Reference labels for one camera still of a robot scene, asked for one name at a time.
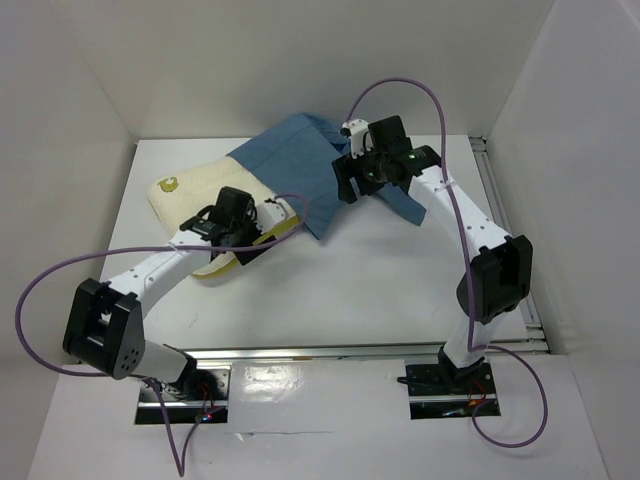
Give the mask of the blue fabric pillowcase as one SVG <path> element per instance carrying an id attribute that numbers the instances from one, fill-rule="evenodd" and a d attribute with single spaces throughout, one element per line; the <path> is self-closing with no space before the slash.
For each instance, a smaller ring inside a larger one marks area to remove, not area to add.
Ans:
<path id="1" fill-rule="evenodd" d="M 343 203 L 338 199 L 332 162 L 350 152 L 340 125 L 323 116 L 287 117 L 229 156 L 277 194 L 296 193 L 310 203 L 306 226 L 320 240 Z"/>

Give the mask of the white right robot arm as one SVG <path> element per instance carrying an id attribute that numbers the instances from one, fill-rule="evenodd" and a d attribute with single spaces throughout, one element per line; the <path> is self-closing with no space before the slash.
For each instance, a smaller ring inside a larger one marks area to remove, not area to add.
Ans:
<path id="1" fill-rule="evenodd" d="M 352 204 L 391 184 L 460 243 L 465 272 L 456 298 L 463 317 L 440 348 L 435 373 L 441 388 L 460 391 L 479 370 L 502 318 L 529 295 L 533 246 L 484 214 L 449 173 L 443 155 L 413 146 L 400 117 L 348 120 L 341 133 L 351 147 L 332 163 L 341 201 Z"/>

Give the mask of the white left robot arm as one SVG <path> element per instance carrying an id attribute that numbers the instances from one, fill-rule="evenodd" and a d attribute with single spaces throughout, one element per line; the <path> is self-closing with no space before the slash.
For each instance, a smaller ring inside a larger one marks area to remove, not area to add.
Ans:
<path id="1" fill-rule="evenodd" d="M 216 387 L 185 351 L 146 339 L 144 319 L 174 287 L 233 248 L 242 263 L 259 255 L 260 237 L 286 220 L 274 199 L 256 204 L 247 192 L 224 187 L 214 204 L 183 222 L 167 248 L 105 282 L 87 279 L 76 289 L 63 350 L 107 376 L 161 382 L 176 399 L 201 399 Z"/>

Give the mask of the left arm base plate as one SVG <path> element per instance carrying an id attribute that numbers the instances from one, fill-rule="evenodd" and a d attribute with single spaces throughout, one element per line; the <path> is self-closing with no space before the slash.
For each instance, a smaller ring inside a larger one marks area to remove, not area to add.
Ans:
<path id="1" fill-rule="evenodd" d="M 197 384 L 189 393 L 162 384 L 159 387 L 171 424 L 192 425 L 202 416 L 203 424 L 226 424 L 231 367 L 215 365 L 208 370 L 210 377 Z M 135 425 L 161 425 L 164 418 L 154 390 L 142 385 L 134 418 Z"/>

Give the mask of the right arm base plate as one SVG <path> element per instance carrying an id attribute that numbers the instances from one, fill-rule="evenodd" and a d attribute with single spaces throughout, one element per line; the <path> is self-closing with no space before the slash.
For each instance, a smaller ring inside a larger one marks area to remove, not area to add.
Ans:
<path id="1" fill-rule="evenodd" d="M 453 383 L 437 364 L 409 364 L 396 382 L 405 386 L 412 420 L 457 419 L 477 415 L 500 416 L 490 364 L 484 361 L 470 376 Z"/>

